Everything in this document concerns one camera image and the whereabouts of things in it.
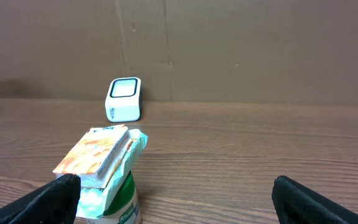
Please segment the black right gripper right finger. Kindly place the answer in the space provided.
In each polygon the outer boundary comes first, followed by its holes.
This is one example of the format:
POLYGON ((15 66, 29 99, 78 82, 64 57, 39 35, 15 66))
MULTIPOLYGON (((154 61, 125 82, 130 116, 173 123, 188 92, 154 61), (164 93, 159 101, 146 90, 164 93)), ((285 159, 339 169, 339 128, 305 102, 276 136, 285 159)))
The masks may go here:
POLYGON ((272 201, 281 224, 358 224, 358 214, 284 175, 274 181, 272 201))

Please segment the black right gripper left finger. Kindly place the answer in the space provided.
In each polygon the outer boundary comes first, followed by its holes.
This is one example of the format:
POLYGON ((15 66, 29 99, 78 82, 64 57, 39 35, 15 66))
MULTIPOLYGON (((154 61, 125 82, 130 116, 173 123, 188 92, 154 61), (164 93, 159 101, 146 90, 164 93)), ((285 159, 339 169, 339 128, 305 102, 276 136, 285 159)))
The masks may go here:
POLYGON ((0 224, 73 224, 81 179, 65 174, 0 208, 0 224))

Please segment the teal orange soup packet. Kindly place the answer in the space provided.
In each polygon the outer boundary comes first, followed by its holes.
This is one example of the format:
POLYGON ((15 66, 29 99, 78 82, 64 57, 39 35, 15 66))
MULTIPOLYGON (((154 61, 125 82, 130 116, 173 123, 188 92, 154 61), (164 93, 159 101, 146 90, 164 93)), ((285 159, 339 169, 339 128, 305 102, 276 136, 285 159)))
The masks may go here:
POLYGON ((139 129, 120 124, 91 128, 54 168, 57 177, 75 174, 81 179, 76 216, 99 219, 131 172, 147 145, 139 129))

